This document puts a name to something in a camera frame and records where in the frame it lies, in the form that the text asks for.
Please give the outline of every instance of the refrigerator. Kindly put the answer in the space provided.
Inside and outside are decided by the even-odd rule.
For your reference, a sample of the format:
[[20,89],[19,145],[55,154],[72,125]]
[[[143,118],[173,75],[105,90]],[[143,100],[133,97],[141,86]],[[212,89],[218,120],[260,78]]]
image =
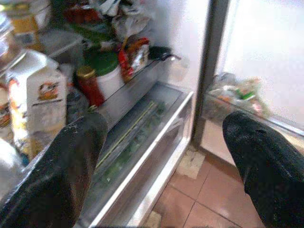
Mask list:
[[[157,1],[155,44],[183,60],[149,63],[100,108],[111,130],[75,227],[143,225],[190,142],[235,165],[221,125],[236,110],[304,154],[303,12],[295,0]],[[269,113],[214,96],[210,88],[223,72],[237,81],[258,78]]]

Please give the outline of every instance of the green lid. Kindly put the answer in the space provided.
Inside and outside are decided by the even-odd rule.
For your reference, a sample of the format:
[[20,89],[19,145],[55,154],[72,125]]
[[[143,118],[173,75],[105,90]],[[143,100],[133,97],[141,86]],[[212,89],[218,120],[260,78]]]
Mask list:
[[89,50],[85,54],[86,65],[96,70],[98,76],[106,75],[118,66],[118,56],[115,52],[98,52]]

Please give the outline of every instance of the carton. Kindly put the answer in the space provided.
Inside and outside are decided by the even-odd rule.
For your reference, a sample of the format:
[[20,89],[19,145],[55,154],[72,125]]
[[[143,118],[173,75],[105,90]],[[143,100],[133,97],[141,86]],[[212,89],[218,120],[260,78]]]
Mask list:
[[66,78],[58,63],[27,50],[9,70],[9,98],[14,143],[32,160],[66,123]]

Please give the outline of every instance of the refrigerator shelf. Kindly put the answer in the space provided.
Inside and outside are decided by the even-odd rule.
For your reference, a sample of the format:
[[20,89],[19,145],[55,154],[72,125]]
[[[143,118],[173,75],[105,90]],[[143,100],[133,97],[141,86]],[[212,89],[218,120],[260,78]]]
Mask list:
[[98,108],[98,113],[107,119],[108,131],[155,85],[161,67],[162,62],[150,61]]
[[[175,148],[189,141],[182,132],[191,97],[192,93],[157,83],[112,128],[75,227],[93,227],[100,222],[119,226],[128,223]],[[182,151],[175,154],[177,159]],[[154,187],[154,194],[163,184]]]
[[280,132],[291,144],[304,154],[304,128],[273,114],[258,116],[244,107],[224,101],[213,94],[206,93],[203,105],[202,118],[222,127],[223,121],[230,113],[242,111],[252,119],[266,124]]

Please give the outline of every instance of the refrigerator door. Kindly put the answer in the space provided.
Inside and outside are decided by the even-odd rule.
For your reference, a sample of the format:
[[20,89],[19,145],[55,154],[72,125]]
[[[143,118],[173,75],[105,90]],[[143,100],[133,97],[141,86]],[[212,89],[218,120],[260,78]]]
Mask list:
[[142,224],[189,143],[192,94],[156,83],[111,129],[75,227]]
[[213,1],[194,122],[199,147],[235,165],[222,122],[241,110],[304,154],[303,13],[299,1]]

